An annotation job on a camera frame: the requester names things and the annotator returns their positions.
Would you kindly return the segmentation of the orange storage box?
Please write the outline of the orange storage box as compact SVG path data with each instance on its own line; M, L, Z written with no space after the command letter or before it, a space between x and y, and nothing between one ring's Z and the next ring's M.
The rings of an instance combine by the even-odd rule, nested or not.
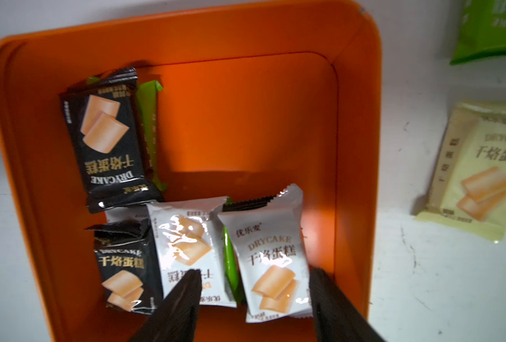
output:
M368 314L382 47L354 1L276 1L156 14L0 41L0 146L53 341L126 341L106 308L59 94L134 66L159 78L165 199L304 191L308 262Z

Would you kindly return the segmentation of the green cookie packet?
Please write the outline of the green cookie packet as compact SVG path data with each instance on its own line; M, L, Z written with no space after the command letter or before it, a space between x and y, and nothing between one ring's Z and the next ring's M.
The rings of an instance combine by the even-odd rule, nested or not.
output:
M136 106L141 117L149 168L153 172L153 182L161 192L167 187L160 181L157 173L157 96L162 90L161 83L152 80L140 84L136 91ZM107 154L129 130L127 125L116 119L119 109L120 103L115 100L97 95L89 96L80 129L83 142L89 148Z
M506 56L506 0L464 1L459 38L449 64L500 56Z

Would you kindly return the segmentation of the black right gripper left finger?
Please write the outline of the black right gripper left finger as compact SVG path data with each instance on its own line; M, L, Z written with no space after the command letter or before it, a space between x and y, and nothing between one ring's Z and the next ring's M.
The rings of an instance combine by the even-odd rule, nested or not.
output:
M194 341L201 291L201 272L190 269L128 341Z

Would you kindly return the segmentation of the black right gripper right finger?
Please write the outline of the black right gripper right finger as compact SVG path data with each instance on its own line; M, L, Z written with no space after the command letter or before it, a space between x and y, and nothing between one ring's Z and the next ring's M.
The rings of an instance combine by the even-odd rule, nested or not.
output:
M318 341L384 342L324 270L311 269L309 289Z

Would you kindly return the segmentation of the cream yellow cookie packet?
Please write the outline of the cream yellow cookie packet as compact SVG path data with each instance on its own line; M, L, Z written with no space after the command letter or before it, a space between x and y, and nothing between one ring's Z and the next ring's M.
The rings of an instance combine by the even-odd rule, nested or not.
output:
M455 105L422 222L463 229L493 242L506 234L506 103Z

